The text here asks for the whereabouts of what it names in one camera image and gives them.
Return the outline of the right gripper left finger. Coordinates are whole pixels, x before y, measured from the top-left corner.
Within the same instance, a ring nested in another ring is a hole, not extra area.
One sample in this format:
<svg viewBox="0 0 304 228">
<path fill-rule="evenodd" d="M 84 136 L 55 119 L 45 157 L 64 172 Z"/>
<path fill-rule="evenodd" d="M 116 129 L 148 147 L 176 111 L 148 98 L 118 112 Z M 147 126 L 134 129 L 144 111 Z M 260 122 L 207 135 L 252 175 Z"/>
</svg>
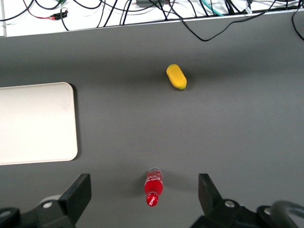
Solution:
<svg viewBox="0 0 304 228">
<path fill-rule="evenodd" d="M 92 197 L 91 178 L 81 174 L 62 194 L 43 199 L 20 216 L 21 228 L 74 228 Z"/>
</svg>

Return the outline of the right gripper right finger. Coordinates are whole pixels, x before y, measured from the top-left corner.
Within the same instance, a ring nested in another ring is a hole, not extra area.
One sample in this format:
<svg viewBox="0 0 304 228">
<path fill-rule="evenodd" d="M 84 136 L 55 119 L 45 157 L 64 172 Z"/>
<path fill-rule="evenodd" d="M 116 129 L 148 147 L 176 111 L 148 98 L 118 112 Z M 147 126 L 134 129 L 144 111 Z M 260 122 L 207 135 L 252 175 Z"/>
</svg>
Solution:
<svg viewBox="0 0 304 228">
<path fill-rule="evenodd" d="M 234 200 L 224 199 L 208 174 L 200 174 L 198 197 L 204 215 L 193 228 L 258 228 L 257 214 Z"/>
</svg>

